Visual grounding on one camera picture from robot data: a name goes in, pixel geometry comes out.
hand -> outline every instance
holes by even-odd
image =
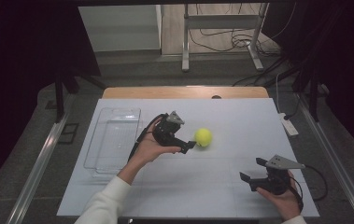
[[[290,171],[288,171],[288,173],[290,174],[290,177],[293,177],[293,174]],[[290,185],[296,189],[293,179],[290,180]],[[278,213],[285,221],[300,215],[299,205],[296,197],[289,189],[281,195],[274,195],[269,191],[261,188],[256,188],[256,190],[261,194],[261,196],[276,206]]]
[[[157,143],[153,137],[153,130],[157,123],[160,122],[162,118],[156,119],[152,125],[148,128],[147,134],[145,134],[141,143],[138,146],[132,160],[139,161],[143,165],[148,162],[156,160],[163,153],[176,153],[181,150],[180,147],[162,147]]]
[[[148,162],[156,160],[161,154],[176,153],[181,150],[180,147],[162,147],[154,139],[152,132],[155,125],[159,123],[161,119],[162,118],[156,119],[152,125],[150,125],[147,134],[145,134],[135,154],[118,173],[118,177],[126,183],[131,185],[139,170]]]

dark background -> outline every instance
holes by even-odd
[[[274,38],[293,63],[301,62],[313,48],[331,3],[297,3],[290,25]],[[288,22],[292,10],[293,3],[270,4],[262,32],[268,36],[278,34]],[[326,99],[328,106],[354,137],[354,1],[347,1],[316,55],[313,71],[319,74],[320,84],[325,84],[330,91]]]
[[[0,1],[0,167],[55,74],[74,67],[99,76],[77,7]]]

black curtain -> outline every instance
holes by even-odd
[[[354,1],[348,1],[319,62],[320,82],[330,90],[327,103],[354,137]]]
[[[0,1],[0,167],[55,74],[100,76],[76,6]]]

white table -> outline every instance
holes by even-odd
[[[78,156],[58,216],[79,216],[86,202],[108,179],[94,179],[83,163],[99,111],[105,107],[139,107],[143,126],[173,110],[185,120],[177,132],[192,140],[198,128],[214,135],[207,148],[184,154],[162,155],[140,171],[124,205],[131,218],[268,218],[276,209],[240,180],[239,172],[265,177],[255,158],[270,160],[275,154],[296,161],[272,99],[102,99]],[[304,177],[292,171],[304,192],[305,217],[318,217]]]

metal rail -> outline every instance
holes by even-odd
[[[52,126],[49,136],[46,139],[39,156],[37,157],[34,167],[32,168],[24,187],[22,188],[19,198],[11,210],[7,223],[22,223],[28,207],[34,198],[37,186],[39,185],[42,175],[46,170],[53,149],[55,148],[58,138],[60,137],[64,125],[69,117],[70,108],[72,107],[75,98],[76,96],[74,94],[68,94],[65,100],[64,115],[62,116],[60,122],[54,123]]]
[[[334,174],[336,175],[337,179],[339,180],[340,185],[342,186],[343,190],[346,193],[353,209],[354,209],[354,181],[349,176],[348,172],[346,171],[343,163],[340,161],[339,156],[334,150],[331,142],[328,140],[325,132],[322,130],[319,122],[315,122],[314,119],[311,117],[310,112],[308,111],[307,101],[304,97],[301,98],[302,103],[300,107],[304,112],[304,116],[310,125],[314,135],[316,136],[325,156],[330,163]]]

